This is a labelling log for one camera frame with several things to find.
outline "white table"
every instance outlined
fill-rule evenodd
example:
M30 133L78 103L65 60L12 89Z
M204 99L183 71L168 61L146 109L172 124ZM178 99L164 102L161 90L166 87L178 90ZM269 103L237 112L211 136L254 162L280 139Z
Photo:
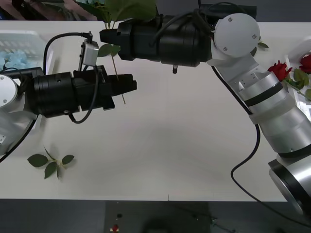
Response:
M290 47L311 34L310 23L260 23L269 51L256 60L268 68ZM46 38L64 32L94 33L101 22L2 22L1 30L34 30ZM62 52L54 72L78 67L78 37L55 42ZM111 58L101 58L114 74ZM96 109L82 125L66 116L48 119L37 135L0 165L2 199L80 200L204 200L249 201L231 180L231 169L252 151L256 132L247 114L216 78L212 69L172 66L136 59L116 58L120 74L132 73L138 90L115 97L116 109ZM76 114L80 119L85 112ZM59 181L44 180L44 169L27 161L43 153L55 157L75 155L76 162ZM237 180L263 201L284 201L268 175L268 162L276 153L263 138L256 156L236 172Z

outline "dark floor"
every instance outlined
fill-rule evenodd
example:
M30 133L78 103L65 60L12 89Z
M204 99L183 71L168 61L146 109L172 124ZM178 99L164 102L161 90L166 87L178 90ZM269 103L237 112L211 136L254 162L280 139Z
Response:
M301 218L286 202L269 204ZM0 200L0 233L108 233L115 224L120 233L224 233L210 225L211 216L238 233L310 232L256 202Z

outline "rose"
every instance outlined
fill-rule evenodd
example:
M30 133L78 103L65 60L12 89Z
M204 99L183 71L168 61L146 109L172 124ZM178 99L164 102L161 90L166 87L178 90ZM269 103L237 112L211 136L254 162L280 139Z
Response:
M279 61L278 64L275 63L274 66L270 67L268 69L268 71L273 72L276 75L277 79L279 81L282 81L286 78L286 76L292 70L292 68L289 68L286 71L286 67L287 67L287 65L285 63L280 63L280 61Z
M300 69L304 72L310 73L311 72L311 56L308 55L300 60L300 63L302 66L300 66Z

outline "black band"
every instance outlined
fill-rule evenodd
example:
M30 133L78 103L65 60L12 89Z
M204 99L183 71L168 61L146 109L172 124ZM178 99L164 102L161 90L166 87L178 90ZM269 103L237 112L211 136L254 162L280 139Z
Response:
M268 90L262 92L261 94L244 101L247 107L256 105L260 102L265 101L266 99L270 98L271 96L275 95L277 92L283 89L282 83L278 82L273 87L270 87Z
M299 150L296 150L293 152L281 153L281 154L279 153L279 156L281 158L290 159L290 158L297 158L300 156L306 156L306 155L310 155L310 154L311 154L311 144L302 148L302 149L299 149Z
M271 170L280 178L292 196L302 204L301 208L308 216L311 215L311 197L296 178L276 159L269 163Z

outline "robotic arm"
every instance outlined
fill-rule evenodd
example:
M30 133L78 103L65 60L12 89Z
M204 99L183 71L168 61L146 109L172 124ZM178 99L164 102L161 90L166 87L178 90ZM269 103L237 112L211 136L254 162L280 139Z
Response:
M277 77L261 68L250 52L260 31L253 8L223 6L215 12L203 8L186 14L157 16L149 22L128 20L118 29L100 32L101 41L121 46L123 60L136 58L178 66L196 67L207 62L244 102L250 119L260 128L277 159L269 174L284 197L304 215L311 215L311 122L296 107ZM15 80L17 71L0 75L0 154L5 154L23 134L20 122L70 115L90 107L96 77L98 96L94 108L114 108L112 96L136 90L130 74L108 76L104 67L82 71L82 64L96 66L98 46L85 41L79 70L44 75L40 68L22 70L29 78L24 93Z
M260 67L250 54L260 31L254 12L246 13L222 11L220 16L206 8L176 17L157 16L150 22L129 20L100 36L102 42L121 46L123 60L160 61L173 65L173 73L178 66L196 67L201 62L216 67L278 153L269 163L272 180L299 213L310 216L311 123L274 73ZM200 14L209 20L202 22Z

